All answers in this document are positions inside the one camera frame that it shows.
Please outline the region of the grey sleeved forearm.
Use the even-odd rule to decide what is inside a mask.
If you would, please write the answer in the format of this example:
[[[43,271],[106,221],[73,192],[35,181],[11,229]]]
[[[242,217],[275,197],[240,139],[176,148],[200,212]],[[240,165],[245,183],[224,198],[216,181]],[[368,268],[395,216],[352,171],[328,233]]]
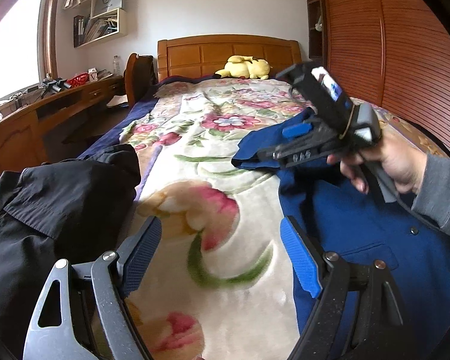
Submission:
[[[450,159],[427,156],[421,188],[412,210],[432,219],[450,236]]]

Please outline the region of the person's right hand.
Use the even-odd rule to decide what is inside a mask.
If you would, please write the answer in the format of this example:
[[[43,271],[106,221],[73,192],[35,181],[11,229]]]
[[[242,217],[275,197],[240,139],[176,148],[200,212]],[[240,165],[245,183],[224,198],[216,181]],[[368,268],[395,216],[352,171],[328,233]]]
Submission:
[[[394,133],[384,131],[381,140],[374,147],[355,153],[330,154],[327,157],[327,164],[339,163],[340,172],[362,194],[367,194],[369,187],[359,172],[359,165],[369,162],[381,164],[400,194],[419,193],[427,165],[427,155],[408,145]]]

